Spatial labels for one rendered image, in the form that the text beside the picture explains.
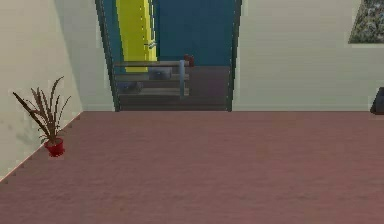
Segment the grey box on shelf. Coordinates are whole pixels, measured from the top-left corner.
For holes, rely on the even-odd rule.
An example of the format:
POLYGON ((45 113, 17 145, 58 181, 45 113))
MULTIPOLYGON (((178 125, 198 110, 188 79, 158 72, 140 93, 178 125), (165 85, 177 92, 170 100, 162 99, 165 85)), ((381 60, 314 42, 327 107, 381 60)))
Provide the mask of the grey box on shelf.
POLYGON ((171 67, 150 67, 148 69, 150 80, 168 80, 172 76, 171 67))

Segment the grey shelf unit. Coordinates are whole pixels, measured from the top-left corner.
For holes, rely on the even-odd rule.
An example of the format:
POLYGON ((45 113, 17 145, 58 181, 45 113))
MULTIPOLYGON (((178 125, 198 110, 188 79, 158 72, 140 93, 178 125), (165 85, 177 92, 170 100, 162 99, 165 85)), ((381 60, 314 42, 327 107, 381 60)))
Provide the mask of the grey shelf unit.
POLYGON ((193 67, 193 60, 180 61, 124 61, 114 64, 123 68, 146 68, 145 72, 127 72, 115 74, 117 82, 176 82, 176 95, 180 98, 186 95, 185 82, 189 79, 187 67, 193 67))

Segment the blue object on shelf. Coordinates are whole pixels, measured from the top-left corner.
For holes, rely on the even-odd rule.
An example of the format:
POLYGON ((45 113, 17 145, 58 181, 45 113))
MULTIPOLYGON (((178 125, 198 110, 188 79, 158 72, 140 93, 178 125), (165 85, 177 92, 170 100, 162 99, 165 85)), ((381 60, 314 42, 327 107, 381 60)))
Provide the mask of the blue object on shelf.
POLYGON ((142 82, 125 82, 118 84, 118 91, 122 94, 138 94, 142 88, 142 82))

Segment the yellow room door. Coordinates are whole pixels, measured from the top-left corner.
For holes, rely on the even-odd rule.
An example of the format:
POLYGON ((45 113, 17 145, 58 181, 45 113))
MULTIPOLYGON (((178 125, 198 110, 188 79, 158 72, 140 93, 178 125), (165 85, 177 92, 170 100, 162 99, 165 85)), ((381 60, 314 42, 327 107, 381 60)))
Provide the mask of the yellow room door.
POLYGON ((116 7, 123 59, 156 61, 157 45, 144 45, 156 41, 152 0, 116 0, 116 7))

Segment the brown house plant red pot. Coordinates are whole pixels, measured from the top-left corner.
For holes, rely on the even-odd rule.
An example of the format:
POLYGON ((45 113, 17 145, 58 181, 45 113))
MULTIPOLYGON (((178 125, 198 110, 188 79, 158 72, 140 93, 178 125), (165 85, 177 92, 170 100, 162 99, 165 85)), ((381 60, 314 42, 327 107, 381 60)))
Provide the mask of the brown house plant red pot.
POLYGON ((61 96, 55 95, 57 86, 63 77, 59 77, 52 85, 49 94, 46 94, 39 87, 32 88, 31 93, 34 101, 24 99, 17 93, 13 96, 37 123, 38 130, 43 134, 39 136, 41 144, 49 152, 50 157, 60 157, 64 154, 64 140, 61 134, 64 132, 61 127, 61 119, 64 108, 68 104, 68 97, 62 106, 59 106, 61 96))

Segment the black furniture piece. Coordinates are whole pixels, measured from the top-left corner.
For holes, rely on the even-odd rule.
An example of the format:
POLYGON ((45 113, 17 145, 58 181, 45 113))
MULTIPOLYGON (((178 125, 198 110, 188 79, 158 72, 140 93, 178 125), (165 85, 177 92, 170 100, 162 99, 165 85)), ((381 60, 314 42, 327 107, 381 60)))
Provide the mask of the black furniture piece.
POLYGON ((374 115, 384 115, 384 87, 380 87, 373 100, 370 112, 374 115))

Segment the grey framed wall picture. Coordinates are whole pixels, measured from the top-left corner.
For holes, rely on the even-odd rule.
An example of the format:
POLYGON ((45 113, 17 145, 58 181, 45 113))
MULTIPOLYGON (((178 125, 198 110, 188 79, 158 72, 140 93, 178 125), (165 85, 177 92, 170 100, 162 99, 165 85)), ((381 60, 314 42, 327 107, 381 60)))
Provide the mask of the grey framed wall picture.
POLYGON ((384 44, 384 0, 361 0, 349 44, 384 44))

